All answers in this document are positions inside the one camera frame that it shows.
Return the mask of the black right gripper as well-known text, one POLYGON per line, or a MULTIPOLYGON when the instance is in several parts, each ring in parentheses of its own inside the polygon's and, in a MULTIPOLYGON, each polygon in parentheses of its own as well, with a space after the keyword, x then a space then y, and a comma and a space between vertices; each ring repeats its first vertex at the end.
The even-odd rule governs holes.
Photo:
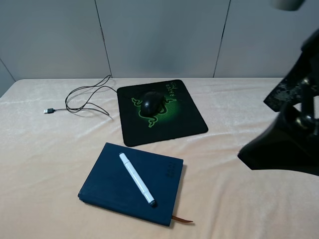
POLYGON ((319 174, 319 120, 314 98, 319 94, 319 32, 302 45, 301 55, 264 103, 278 116, 238 158, 251 170, 290 170, 319 174))

